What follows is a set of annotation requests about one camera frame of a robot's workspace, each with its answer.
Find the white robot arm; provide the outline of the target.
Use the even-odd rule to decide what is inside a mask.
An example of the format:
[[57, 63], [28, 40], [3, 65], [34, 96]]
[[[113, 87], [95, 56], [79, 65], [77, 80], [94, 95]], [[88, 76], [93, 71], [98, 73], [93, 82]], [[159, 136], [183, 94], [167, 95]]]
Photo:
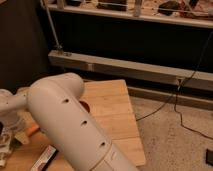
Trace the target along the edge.
[[75, 73], [48, 76], [13, 94], [0, 89], [0, 122], [12, 130], [26, 107], [75, 171], [138, 171], [80, 104], [84, 82]]

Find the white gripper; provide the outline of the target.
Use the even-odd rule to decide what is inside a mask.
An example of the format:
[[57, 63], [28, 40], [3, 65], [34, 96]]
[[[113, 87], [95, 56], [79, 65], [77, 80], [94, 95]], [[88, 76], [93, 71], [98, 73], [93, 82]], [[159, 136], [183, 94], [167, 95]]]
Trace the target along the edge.
[[16, 133], [16, 139], [23, 145], [30, 143], [28, 135], [22, 131], [25, 128], [25, 121], [17, 112], [0, 113], [0, 123], [3, 125], [3, 132], [12, 131]]

